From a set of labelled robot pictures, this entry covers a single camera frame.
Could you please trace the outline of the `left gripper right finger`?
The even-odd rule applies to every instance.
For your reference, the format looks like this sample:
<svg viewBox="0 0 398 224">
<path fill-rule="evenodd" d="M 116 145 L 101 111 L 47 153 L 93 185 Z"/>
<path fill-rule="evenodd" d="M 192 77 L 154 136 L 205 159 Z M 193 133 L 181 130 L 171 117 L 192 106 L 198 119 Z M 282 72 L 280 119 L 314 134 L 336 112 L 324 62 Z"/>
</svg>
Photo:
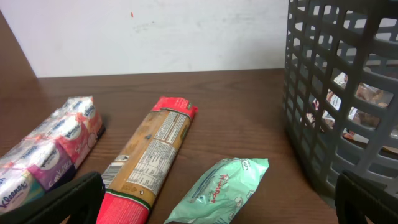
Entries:
<svg viewBox="0 0 398 224">
<path fill-rule="evenodd" d="M 397 198 L 348 170 L 338 176 L 335 207 L 339 224 L 397 223 Z"/>
</svg>

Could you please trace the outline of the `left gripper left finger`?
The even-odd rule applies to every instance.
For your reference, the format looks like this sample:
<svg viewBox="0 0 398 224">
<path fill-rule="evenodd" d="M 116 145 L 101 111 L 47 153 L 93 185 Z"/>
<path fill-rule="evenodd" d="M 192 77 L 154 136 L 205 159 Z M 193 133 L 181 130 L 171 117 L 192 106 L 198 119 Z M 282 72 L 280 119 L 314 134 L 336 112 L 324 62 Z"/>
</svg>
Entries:
<svg viewBox="0 0 398 224">
<path fill-rule="evenodd" d="M 99 172 L 89 172 L 1 215 L 1 223 L 95 223 L 105 195 Z"/>
</svg>

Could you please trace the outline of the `orange pasta package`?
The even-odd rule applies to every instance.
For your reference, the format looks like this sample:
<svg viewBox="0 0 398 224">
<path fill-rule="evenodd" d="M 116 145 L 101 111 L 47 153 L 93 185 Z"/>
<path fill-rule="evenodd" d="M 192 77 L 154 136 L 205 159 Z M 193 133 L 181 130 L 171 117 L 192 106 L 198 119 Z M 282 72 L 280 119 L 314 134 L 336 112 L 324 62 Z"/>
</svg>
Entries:
<svg viewBox="0 0 398 224">
<path fill-rule="evenodd" d="M 97 223 L 146 222 L 196 112 L 185 98 L 159 98 L 102 175 Z"/>
</svg>

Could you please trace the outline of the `dried mushroom bag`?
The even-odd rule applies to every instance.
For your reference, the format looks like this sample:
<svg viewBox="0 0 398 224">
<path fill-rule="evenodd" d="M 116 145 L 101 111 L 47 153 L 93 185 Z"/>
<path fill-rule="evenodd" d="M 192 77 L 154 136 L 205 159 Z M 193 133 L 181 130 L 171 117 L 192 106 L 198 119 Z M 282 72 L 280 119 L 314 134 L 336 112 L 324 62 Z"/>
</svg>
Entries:
<svg viewBox="0 0 398 224">
<path fill-rule="evenodd" d="M 333 81 L 339 87 L 345 88 L 348 82 L 348 76 L 345 73 L 341 72 L 339 75 L 337 75 L 334 78 Z M 368 84 L 360 83 L 356 91 L 356 96 L 364 101 L 367 101 L 368 103 L 373 103 L 382 108 L 387 108 L 389 102 L 392 100 L 393 94 L 380 90 L 376 87 L 369 86 Z M 326 100 L 327 102 L 329 102 L 329 104 L 332 105 L 332 107 L 334 107 L 334 109 L 339 110 L 341 106 L 341 99 L 337 95 L 335 95 L 331 90 L 328 90 Z M 360 124 L 371 129 L 375 129 L 380 122 L 379 118 L 370 115 L 368 113 L 365 113 L 355 107 L 351 107 L 348 114 L 348 119 L 350 119 L 356 124 Z M 332 115 L 326 110 L 324 110 L 322 113 L 322 120 L 331 129 L 333 128 L 335 124 L 335 118 L 332 117 Z M 351 142 L 358 143 L 359 145 L 365 145 L 369 141 L 364 136 L 355 133 L 354 131 L 349 130 L 348 128 L 345 128 L 343 130 L 343 137 Z"/>
</svg>

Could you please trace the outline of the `mint green wipes packet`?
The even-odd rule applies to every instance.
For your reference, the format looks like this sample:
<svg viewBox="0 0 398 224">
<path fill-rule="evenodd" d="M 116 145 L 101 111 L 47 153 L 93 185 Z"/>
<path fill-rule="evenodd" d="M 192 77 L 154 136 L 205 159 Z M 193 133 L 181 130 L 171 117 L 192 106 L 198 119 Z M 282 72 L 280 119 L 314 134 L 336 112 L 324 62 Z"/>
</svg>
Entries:
<svg viewBox="0 0 398 224">
<path fill-rule="evenodd" d="M 267 159 L 222 159 L 206 171 L 170 213 L 166 223 L 229 224 L 257 190 Z"/>
</svg>

